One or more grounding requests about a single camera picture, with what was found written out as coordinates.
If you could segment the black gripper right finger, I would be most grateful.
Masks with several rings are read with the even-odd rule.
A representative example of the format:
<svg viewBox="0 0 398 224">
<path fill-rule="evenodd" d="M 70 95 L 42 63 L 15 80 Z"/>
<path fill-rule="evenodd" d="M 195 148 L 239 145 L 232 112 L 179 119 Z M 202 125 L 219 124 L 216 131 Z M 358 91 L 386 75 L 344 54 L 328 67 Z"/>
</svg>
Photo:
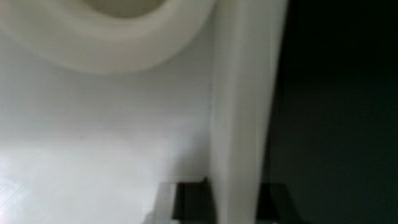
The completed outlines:
<svg viewBox="0 0 398 224">
<path fill-rule="evenodd" d="M 259 198 L 259 224 L 306 224 L 289 187 L 283 183 L 264 183 Z"/>
</svg>

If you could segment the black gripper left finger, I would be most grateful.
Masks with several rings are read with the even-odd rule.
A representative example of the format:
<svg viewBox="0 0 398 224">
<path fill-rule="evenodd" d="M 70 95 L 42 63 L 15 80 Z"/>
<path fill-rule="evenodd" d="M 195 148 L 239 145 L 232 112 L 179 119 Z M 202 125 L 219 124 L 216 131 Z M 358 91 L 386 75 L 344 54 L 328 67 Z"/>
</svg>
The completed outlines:
<svg viewBox="0 0 398 224">
<path fill-rule="evenodd" d="M 209 179 L 179 183 L 173 208 L 173 220 L 179 224 L 209 224 L 211 196 Z"/>
</svg>

